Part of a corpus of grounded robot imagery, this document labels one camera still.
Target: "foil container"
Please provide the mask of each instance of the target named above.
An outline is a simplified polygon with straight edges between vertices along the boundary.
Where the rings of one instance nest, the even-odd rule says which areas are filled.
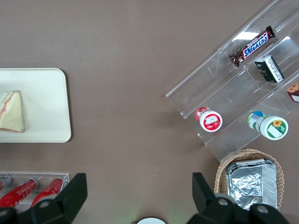
[[[276,164],[271,159],[232,162],[226,167],[228,195],[241,208],[267,204],[277,209]]]

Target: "candy bar wrapper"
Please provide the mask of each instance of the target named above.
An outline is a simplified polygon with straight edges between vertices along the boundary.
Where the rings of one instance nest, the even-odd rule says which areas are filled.
[[[257,35],[252,41],[246,44],[239,52],[234,53],[230,56],[230,60],[237,66],[239,65],[250,55],[256,52],[259,48],[261,48],[266,42],[268,42],[271,38],[275,37],[271,26],[268,26],[266,30]]]

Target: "acrylic shelf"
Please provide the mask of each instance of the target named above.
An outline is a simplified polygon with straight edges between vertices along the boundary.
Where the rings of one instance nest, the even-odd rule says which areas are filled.
[[[236,67],[229,57],[271,25],[276,37]],[[285,79],[266,82],[253,61],[271,55]],[[166,97],[221,161],[242,149],[259,133],[250,129],[247,117],[255,110],[285,117],[299,106],[286,89],[299,82],[299,4],[275,0],[188,75]],[[195,118],[196,110],[209,107],[221,114],[220,130],[209,133]]]
[[[34,191],[32,191],[26,198],[24,198],[24,200],[22,200],[18,205],[16,205],[15,208],[18,212],[23,212],[29,209],[34,198],[38,195],[38,193],[41,192],[45,187],[47,187],[55,178],[59,177],[63,179],[63,186],[60,190],[62,190],[70,182],[69,174],[11,172],[0,172],[0,174],[8,174],[12,179],[11,185],[0,191],[0,198],[15,187],[18,187],[27,178],[34,178],[38,182],[37,188]]]

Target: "red bottle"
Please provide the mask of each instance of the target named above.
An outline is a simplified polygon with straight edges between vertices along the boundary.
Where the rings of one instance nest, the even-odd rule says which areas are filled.
[[[61,178],[55,178],[44,190],[42,190],[33,200],[31,207],[35,206],[42,198],[58,194],[64,181]]]
[[[0,208],[14,207],[37,188],[37,180],[28,178],[22,185],[14,188],[0,199]]]

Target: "wicker basket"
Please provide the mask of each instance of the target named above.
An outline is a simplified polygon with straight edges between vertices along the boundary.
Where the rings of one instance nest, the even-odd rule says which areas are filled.
[[[284,174],[281,169],[280,164],[274,159],[272,156],[269,156],[265,153],[262,153],[255,149],[245,148],[237,152],[235,155],[224,159],[220,166],[218,167],[216,180],[215,180],[215,193],[228,193],[228,185],[226,180],[225,168],[231,162],[238,162],[238,161],[246,161],[246,160],[257,160],[257,159],[264,159],[269,158],[272,159],[276,164],[277,169],[277,206],[278,209],[281,206],[282,196],[284,194]]]

